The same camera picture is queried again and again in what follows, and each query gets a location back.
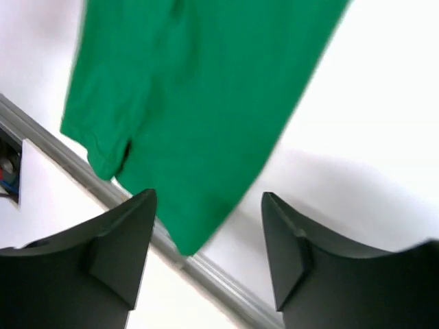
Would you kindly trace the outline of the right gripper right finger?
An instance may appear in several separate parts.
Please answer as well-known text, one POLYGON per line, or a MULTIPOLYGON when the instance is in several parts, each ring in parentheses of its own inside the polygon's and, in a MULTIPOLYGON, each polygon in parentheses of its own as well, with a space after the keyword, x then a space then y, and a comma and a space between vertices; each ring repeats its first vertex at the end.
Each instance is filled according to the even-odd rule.
POLYGON ((286 328, 437 328, 438 242, 376 249, 261 200, 276 309, 286 328))

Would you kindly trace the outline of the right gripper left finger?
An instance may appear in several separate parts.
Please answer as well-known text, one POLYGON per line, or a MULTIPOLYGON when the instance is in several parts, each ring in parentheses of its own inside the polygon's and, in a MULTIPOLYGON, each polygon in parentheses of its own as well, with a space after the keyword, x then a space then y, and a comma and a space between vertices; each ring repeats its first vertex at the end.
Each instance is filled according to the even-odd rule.
POLYGON ((1 250, 2 328, 125 328, 157 208, 152 189, 63 232, 1 250))

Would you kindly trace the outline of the green t shirt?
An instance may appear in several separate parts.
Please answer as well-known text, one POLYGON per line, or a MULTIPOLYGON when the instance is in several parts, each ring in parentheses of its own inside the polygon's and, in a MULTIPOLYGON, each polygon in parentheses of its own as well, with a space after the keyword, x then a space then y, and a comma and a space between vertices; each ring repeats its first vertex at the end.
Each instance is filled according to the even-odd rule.
POLYGON ((195 254, 263 169, 346 1, 87 1, 60 131, 195 254))

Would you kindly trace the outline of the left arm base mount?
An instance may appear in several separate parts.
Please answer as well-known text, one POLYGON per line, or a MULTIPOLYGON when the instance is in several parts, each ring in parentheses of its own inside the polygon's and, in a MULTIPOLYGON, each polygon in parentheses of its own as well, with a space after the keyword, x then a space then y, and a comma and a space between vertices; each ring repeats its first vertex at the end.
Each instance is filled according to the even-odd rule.
POLYGON ((21 158, 21 141, 1 124, 1 198, 15 206, 20 203, 21 158))

